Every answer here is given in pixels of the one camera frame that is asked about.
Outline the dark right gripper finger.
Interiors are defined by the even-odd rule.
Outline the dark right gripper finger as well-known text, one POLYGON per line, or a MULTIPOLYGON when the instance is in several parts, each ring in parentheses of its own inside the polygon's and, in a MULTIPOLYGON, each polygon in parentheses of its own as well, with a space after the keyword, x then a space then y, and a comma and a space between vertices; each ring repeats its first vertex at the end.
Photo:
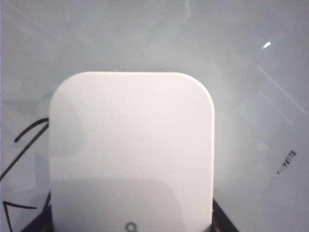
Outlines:
POLYGON ((54 224, 52 208, 49 205, 36 218, 33 219, 21 232, 53 232, 54 224))

